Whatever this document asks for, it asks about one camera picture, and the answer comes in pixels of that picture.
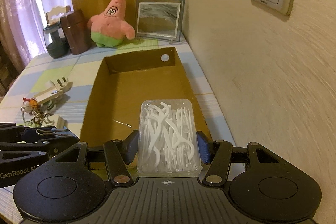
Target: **clear plastic box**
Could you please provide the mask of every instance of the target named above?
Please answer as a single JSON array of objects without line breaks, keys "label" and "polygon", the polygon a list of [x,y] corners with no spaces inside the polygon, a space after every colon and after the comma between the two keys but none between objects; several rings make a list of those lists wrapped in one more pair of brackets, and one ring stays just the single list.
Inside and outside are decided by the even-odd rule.
[{"label": "clear plastic box", "polygon": [[202,163],[189,100],[147,100],[142,103],[137,168],[139,176],[143,177],[199,175]]}]

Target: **picture frame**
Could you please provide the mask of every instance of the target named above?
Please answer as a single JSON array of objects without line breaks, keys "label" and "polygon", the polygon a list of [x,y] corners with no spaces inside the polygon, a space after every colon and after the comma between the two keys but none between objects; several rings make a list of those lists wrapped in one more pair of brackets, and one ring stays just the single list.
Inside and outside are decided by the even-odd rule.
[{"label": "picture frame", "polygon": [[184,0],[137,0],[137,37],[179,42],[182,33]]}]

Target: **metal screw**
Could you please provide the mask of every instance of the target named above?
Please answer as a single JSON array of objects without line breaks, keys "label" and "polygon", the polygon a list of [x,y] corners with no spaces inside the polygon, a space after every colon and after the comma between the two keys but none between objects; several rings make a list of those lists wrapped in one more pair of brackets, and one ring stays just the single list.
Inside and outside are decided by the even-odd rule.
[{"label": "metal screw", "polygon": [[209,175],[205,180],[209,183],[220,183],[222,178],[219,175]]},{"label": "metal screw", "polygon": [[114,177],[113,179],[116,183],[127,183],[129,182],[131,179],[127,176],[127,175],[117,175]]}]

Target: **checkered tablecloth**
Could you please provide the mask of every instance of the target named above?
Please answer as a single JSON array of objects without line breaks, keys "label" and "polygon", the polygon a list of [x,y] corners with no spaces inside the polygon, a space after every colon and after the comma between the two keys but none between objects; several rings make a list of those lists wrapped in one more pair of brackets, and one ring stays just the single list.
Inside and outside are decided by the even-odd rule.
[{"label": "checkered tablecloth", "polygon": [[[212,138],[234,144],[216,97],[184,38],[174,45],[156,39],[132,40],[116,48],[93,47],[80,55],[70,54],[59,59],[53,59],[48,54],[39,55],[23,70],[0,103],[0,122],[23,124],[20,110],[22,98],[30,98],[35,93],[45,90],[45,83],[49,80],[56,81],[65,77],[73,82],[73,86],[64,95],[66,101],[55,113],[65,119],[67,127],[80,137],[86,105],[101,60],[105,56],[119,53],[170,46],[174,46],[178,52]],[[236,168],[237,173],[243,171],[242,165]],[[0,214],[12,223],[19,223],[22,218],[13,201],[13,187],[0,189]]]}]

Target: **patrick star plush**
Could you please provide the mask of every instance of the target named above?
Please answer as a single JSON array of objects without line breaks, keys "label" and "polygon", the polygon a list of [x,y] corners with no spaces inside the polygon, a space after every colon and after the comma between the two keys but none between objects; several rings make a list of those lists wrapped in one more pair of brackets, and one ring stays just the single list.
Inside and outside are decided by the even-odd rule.
[{"label": "patrick star plush", "polygon": [[125,36],[135,37],[133,27],[125,22],[126,0],[111,0],[106,9],[94,15],[87,23],[91,29],[91,39],[98,47],[115,47],[122,43]]}]

